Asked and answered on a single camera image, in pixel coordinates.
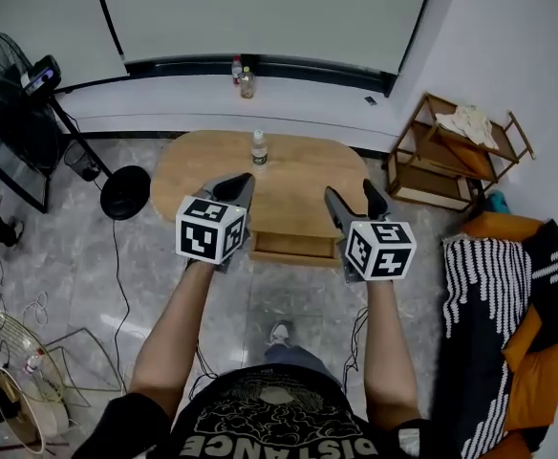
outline round black base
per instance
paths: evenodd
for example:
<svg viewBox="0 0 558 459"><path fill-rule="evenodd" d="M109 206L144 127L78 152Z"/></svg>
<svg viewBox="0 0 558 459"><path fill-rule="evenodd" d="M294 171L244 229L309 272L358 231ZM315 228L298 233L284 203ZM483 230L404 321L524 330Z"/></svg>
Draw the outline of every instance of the round black base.
<svg viewBox="0 0 558 459"><path fill-rule="evenodd" d="M100 206L111 219L132 218L149 199L149 175L140 166L116 170L100 192Z"/></svg>

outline black fan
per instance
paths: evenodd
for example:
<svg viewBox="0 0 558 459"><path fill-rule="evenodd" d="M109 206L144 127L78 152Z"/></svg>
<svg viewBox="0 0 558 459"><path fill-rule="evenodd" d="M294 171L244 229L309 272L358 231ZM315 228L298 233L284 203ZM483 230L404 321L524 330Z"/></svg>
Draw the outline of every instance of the black fan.
<svg viewBox="0 0 558 459"><path fill-rule="evenodd" d="M140 166L129 165L111 172L81 136L54 97L60 83L60 68L50 55L34 65L17 44L0 33L0 138L24 162L47 177L60 159L61 133L54 112L96 166L107 175L100 205L112 219L128 219L149 199L150 178ZM85 178L87 182L94 176Z"/></svg>
<svg viewBox="0 0 558 459"><path fill-rule="evenodd" d="M32 68L22 50L0 33L0 139L22 161L49 176L60 160L62 134L47 102L24 93L20 77Z"/></svg>

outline black t-shirt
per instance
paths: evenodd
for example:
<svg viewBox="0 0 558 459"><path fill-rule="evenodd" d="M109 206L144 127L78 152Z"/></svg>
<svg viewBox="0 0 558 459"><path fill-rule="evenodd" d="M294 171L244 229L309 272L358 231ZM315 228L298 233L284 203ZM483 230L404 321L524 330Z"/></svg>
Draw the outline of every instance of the black t-shirt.
<svg viewBox="0 0 558 459"><path fill-rule="evenodd" d="M270 364L233 371L170 421L152 400L129 394L107 406L79 457L374 459L460 457L425 420L384 432L356 417L332 379Z"/></svg>

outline wooden table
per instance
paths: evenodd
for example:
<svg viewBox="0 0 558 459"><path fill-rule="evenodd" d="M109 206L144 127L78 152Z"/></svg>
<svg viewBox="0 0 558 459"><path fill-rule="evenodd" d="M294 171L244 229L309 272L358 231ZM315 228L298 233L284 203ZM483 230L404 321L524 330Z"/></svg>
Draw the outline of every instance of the wooden table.
<svg viewBox="0 0 558 459"><path fill-rule="evenodd" d="M162 153L152 179L152 203L175 222L183 196L226 174L251 172L256 186L249 230L251 258L280 263L338 267L335 244L341 233L324 203L326 186L335 188L356 212L366 212L362 181L368 170L348 146L330 140L265 134L268 163L257 171L251 161L251 133L194 131Z"/></svg>

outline tile floor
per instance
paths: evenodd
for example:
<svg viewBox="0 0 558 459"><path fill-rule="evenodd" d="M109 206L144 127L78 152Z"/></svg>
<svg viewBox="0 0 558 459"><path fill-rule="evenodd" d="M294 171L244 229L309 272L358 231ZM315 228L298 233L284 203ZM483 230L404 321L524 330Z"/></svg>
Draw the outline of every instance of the tile floor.
<svg viewBox="0 0 558 459"><path fill-rule="evenodd" d="M93 147L110 168L139 164L152 173L168 143L111 140L94 141ZM365 162L373 181L385 186L380 162ZM99 182L104 182L102 175ZM0 213L4 219L15 214L26 222L23 239L16 248L0 246L5 271L3 295L9 313L21 321L24 318L43 342L84 326L116 362L113 337L126 307L116 282L112 223L100 210L97 188L61 164L52 180L48 214L29 208L6 188L3 194ZM455 232L460 217L443 209L397 204L394 218L411 223L418 240L409 276L396 284L396 292L417 371L419 404L427 414L440 339L438 308L444 292L440 240ZM120 279L131 305L118 337L120 372L128 381L143 339L179 281L184 261L174 253L174 225L163 222L149 203L134 219L116 223L116 239ZM34 308L22 315L41 291L48 294L48 321L44 326L37 324ZM341 271L252 262L247 251L239 251L228 272L213 278L204 310L201 349L218 373L260 363L273 322L290 319L294 324L292 339L321 358L340 379L349 355L354 318L365 304L363 284L347 285ZM364 339L362 332L360 347ZM75 335L65 347L78 386L117 386L103 353L87 335ZM64 372L64 363L58 365ZM188 387L200 373L195 363ZM85 391L82 395L86 401L73 390L65 392L70 416L80 426L74 425L65 434L71 448L56 448L58 456L70 457L69 450L90 433L106 403L119 393ZM350 375L348 396L354 411L364 416L360 373ZM0 444L13 442L0 426ZM13 456L22 457L22 452Z"/></svg>

